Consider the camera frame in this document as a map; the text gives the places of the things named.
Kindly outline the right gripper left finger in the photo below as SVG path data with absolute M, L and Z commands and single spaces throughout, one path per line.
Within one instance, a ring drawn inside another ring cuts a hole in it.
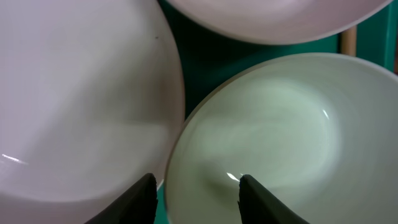
M 157 182 L 147 173 L 86 224 L 154 224 Z

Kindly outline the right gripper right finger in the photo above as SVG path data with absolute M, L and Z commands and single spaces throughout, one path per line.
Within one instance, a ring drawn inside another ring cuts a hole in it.
M 238 206 L 242 224 L 309 224 L 249 174 L 240 178 Z

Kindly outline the large white plate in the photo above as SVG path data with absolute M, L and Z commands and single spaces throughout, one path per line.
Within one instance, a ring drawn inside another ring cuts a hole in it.
M 185 111 L 155 0 L 1 0 L 1 222 L 85 223 L 162 182 Z

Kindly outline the white bowl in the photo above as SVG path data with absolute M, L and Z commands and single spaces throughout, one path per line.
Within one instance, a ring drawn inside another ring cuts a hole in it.
M 199 25 L 232 39 L 291 45 L 323 39 L 375 15 L 392 0 L 169 0 Z

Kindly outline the wooden chopstick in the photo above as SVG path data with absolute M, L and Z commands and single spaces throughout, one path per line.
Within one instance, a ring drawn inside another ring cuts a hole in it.
M 341 42 L 340 42 L 341 54 L 355 57 L 356 44 L 357 44 L 357 26 L 353 26 L 350 29 L 347 29 L 341 33 Z

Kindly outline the teal serving tray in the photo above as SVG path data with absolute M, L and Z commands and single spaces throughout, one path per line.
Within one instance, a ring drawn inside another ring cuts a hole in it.
M 257 64 L 297 54 L 341 54 L 342 32 L 301 44 L 254 44 L 213 32 L 189 19 L 168 1 L 161 1 L 160 6 L 171 26 L 182 61 L 188 117 L 220 85 Z M 392 1 L 356 26 L 355 57 L 392 72 L 397 37 L 397 2 Z

